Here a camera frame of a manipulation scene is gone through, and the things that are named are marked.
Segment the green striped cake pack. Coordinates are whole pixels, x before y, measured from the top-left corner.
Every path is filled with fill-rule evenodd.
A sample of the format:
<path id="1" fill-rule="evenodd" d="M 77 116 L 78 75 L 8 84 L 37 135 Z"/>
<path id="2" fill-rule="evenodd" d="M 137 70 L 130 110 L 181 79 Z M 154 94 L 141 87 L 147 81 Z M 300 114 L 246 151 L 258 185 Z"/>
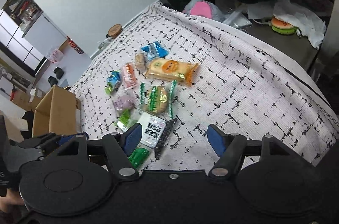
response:
<path id="1" fill-rule="evenodd" d="M 175 96 L 175 91 L 178 82 L 171 81 L 167 85 L 149 85 L 146 83 L 140 84 L 140 101 L 139 108 L 155 116 L 165 116 L 169 120 L 174 118 L 174 110 L 172 102 Z"/>

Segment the white black patterned bedspread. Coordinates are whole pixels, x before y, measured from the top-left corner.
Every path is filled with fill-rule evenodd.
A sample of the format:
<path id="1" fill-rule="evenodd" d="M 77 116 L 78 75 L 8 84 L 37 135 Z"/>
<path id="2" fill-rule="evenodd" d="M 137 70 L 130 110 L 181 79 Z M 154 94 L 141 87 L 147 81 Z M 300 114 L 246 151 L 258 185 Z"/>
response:
<path id="1" fill-rule="evenodd" d="M 251 140 L 275 136 L 312 164 L 337 142 L 335 113 L 292 77 L 282 60 L 250 44 L 244 33 L 161 3 L 151 5 L 71 87 L 82 103 L 82 129 L 90 138 L 116 131 L 113 99 L 104 90 L 106 78 L 155 40 L 168 49 L 170 59 L 198 68 L 190 86 L 177 88 L 174 131 L 160 158 L 149 156 L 145 169 L 209 170 L 217 160 L 206 137 L 210 124 Z"/>

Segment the pink orange snack bar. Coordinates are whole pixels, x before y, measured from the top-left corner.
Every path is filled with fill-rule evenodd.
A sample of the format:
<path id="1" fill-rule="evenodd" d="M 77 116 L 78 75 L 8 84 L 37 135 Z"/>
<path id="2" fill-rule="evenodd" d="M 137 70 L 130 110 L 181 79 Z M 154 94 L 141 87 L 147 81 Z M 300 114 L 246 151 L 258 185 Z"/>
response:
<path id="1" fill-rule="evenodd" d="M 137 85 L 135 71 L 131 63 L 126 63 L 121 67 L 121 74 L 125 89 L 131 89 Z"/>

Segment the small blue green packet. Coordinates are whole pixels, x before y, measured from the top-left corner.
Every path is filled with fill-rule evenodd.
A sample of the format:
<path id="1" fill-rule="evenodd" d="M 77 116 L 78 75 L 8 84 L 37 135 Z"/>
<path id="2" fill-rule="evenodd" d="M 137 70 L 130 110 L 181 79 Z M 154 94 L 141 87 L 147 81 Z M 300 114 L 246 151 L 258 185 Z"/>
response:
<path id="1" fill-rule="evenodd" d="M 118 70 L 111 72 L 111 75 L 106 79 L 105 93 L 112 94 L 121 86 L 121 76 Z"/>

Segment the orange cracker pack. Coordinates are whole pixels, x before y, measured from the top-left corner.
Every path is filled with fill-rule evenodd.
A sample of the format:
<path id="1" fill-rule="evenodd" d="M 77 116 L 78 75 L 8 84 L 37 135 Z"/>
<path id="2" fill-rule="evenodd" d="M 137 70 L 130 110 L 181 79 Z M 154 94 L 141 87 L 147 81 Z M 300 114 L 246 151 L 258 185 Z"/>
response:
<path id="1" fill-rule="evenodd" d="M 155 58 L 148 64 L 145 76 L 161 81 L 177 81 L 178 83 L 190 86 L 192 84 L 192 76 L 198 66 L 199 64 L 197 63 Z"/>

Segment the brown biscuit packet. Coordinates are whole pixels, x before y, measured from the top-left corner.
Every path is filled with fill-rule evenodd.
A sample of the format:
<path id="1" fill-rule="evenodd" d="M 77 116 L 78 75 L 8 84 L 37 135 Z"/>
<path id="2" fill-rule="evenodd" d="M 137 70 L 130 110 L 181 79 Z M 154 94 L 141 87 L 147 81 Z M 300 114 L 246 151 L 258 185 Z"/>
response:
<path id="1" fill-rule="evenodd" d="M 135 54 L 135 65 L 136 69 L 140 72 L 144 72 L 146 70 L 145 56 L 142 52 Z"/>

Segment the black slipper left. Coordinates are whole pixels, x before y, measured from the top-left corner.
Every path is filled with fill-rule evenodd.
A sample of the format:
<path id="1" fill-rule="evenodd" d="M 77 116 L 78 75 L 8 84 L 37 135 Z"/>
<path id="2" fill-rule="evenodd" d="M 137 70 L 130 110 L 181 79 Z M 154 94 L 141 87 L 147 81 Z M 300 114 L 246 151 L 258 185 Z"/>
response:
<path id="1" fill-rule="evenodd" d="M 49 76 L 48 77 L 48 83 L 51 87 L 53 87 L 54 85 L 58 84 L 58 80 L 53 76 Z"/>

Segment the black slipper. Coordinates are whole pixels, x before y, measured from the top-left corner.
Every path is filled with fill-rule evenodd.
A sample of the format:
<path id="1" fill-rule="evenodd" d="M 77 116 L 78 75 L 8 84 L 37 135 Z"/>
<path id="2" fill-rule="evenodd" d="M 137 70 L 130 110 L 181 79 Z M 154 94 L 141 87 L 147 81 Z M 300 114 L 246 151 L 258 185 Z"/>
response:
<path id="1" fill-rule="evenodd" d="M 53 70 L 53 73 L 55 74 L 55 76 L 56 76 L 56 78 L 57 78 L 58 80 L 60 80 L 60 79 L 63 77 L 63 75 L 64 75 L 64 71 L 63 71 L 63 69 L 60 68 L 60 67 L 55 68 L 55 69 Z"/>
<path id="2" fill-rule="evenodd" d="M 48 83 L 51 87 L 53 87 L 54 85 L 58 84 L 58 80 L 53 76 L 49 76 L 48 77 Z"/>

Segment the black slipper right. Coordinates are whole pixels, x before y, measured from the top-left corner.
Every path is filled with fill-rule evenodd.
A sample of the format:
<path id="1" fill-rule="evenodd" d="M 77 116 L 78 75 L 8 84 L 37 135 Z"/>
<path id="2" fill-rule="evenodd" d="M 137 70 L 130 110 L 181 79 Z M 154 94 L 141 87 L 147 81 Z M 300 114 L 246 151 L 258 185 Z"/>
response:
<path id="1" fill-rule="evenodd" d="M 55 69 L 53 70 L 53 73 L 55 74 L 55 76 L 56 76 L 56 78 L 57 78 L 58 80 L 60 80 L 60 79 L 63 77 L 63 75 L 64 75 L 64 71 L 63 71 L 63 69 L 60 68 L 60 67 L 55 68 Z"/>

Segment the glass jar cork lid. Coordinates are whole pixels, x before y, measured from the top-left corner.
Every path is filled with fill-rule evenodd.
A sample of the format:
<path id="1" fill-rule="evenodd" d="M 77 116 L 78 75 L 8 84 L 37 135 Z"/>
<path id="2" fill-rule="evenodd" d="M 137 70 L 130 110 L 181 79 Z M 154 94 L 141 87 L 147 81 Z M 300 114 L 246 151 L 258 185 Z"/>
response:
<path id="1" fill-rule="evenodd" d="M 104 41 L 100 42 L 98 46 L 98 50 L 102 51 L 104 50 L 110 43 L 113 42 L 114 39 L 116 39 L 120 33 L 123 31 L 121 24 L 115 24 L 112 26 L 106 35 L 106 38 Z"/>

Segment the clear plastic bag floor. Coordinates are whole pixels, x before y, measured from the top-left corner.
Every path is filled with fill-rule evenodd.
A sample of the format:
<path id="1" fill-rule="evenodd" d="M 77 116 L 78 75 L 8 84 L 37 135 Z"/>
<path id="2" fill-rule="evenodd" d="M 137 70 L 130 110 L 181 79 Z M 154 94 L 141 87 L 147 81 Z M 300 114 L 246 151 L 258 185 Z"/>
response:
<path id="1" fill-rule="evenodd" d="M 60 62 L 63 57 L 64 57 L 64 53 L 61 52 L 61 50 L 59 50 L 58 48 L 51 48 L 46 56 L 45 56 L 51 63 L 55 64 Z"/>

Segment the burger shaped toy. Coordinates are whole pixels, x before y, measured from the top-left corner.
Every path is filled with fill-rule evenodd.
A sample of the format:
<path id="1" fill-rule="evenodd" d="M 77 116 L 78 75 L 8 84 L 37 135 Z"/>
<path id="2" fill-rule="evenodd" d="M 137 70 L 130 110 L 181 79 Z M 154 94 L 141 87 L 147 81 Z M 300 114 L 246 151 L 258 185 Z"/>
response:
<path id="1" fill-rule="evenodd" d="M 292 35 L 296 31 L 296 27 L 291 25 L 288 22 L 284 22 L 278 20 L 277 18 L 273 17 L 271 19 L 271 28 L 273 31 L 281 34 L 281 35 Z"/>

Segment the pink grey plush toy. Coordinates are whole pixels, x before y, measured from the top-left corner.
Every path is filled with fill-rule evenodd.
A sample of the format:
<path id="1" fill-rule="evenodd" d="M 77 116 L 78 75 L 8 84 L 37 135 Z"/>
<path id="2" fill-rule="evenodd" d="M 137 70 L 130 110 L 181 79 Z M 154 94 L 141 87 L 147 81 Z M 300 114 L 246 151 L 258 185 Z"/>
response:
<path id="1" fill-rule="evenodd" d="M 226 17 L 221 10 L 205 0 L 191 0 L 182 11 L 185 14 L 192 16 L 201 16 L 215 21 L 223 22 Z"/>

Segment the dark framed glass door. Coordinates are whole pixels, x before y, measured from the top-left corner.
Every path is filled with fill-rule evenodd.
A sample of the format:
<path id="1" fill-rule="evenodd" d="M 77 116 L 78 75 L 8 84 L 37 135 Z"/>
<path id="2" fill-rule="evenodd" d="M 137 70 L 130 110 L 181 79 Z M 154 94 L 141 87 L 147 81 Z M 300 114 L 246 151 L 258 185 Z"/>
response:
<path id="1" fill-rule="evenodd" d="M 46 58 L 25 38 L 20 27 L 1 9 L 1 51 L 35 77 Z"/>

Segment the white crumpled paper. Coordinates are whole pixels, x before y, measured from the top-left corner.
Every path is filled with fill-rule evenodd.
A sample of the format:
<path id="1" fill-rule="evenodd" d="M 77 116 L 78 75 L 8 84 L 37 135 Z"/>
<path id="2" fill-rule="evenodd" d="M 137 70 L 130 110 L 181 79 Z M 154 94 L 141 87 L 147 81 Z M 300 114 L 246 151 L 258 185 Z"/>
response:
<path id="1" fill-rule="evenodd" d="M 297 27 L 315 49 L 320 48 L 325 38 L 326 24 L 314 12 L 290 0 L 277 0 L 273 15 L 278 20 Z"/>

